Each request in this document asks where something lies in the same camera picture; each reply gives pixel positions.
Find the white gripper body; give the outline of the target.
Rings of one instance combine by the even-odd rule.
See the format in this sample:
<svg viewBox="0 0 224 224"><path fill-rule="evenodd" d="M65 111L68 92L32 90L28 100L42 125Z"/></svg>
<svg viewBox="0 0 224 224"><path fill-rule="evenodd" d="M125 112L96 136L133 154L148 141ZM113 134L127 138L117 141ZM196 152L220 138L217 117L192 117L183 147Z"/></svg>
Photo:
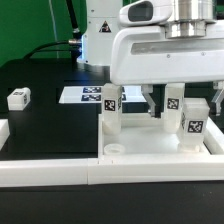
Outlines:
<svg viewBox="0 0 224 224"><path fill-rule="evenodd" d="M120 9L116 85L224 81L224 20L215 0L138 0Z"/></svg>

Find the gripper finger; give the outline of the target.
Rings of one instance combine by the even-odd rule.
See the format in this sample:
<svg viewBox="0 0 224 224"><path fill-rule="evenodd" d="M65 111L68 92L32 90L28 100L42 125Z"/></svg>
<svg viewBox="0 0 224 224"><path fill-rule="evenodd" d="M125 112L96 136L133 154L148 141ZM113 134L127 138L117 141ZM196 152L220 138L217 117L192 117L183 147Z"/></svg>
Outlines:
<svg viewBox="0 0 224 224"><path fill-rule="evenodd" d="M213 89L216 91L212 98L212 113L216 116L221 114L221 103L224 100L224 81L214 81Z"/></svg>
<svg viewBox="0 0 224 224"><path fill-rule="evenodd" d="M160 106L155 103L151 94L153 93L153 86L146 84L141 86L141 93L149 105L148 113L154 118L161 117Z"/></svg>

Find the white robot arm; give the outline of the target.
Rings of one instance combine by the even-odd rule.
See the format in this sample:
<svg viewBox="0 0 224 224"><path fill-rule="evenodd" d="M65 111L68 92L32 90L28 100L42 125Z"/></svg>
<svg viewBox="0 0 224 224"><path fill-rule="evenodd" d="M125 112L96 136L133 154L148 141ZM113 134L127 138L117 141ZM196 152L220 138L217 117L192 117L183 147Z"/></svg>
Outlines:
<svg viewBox="0 0 224 224"><path fill-rule="evenodd" d="M117 85L139 85L151 115L155 84L211 82L211 112L224 101L224 19L215 0L86 0L81 68L110 73Z"/></svg>

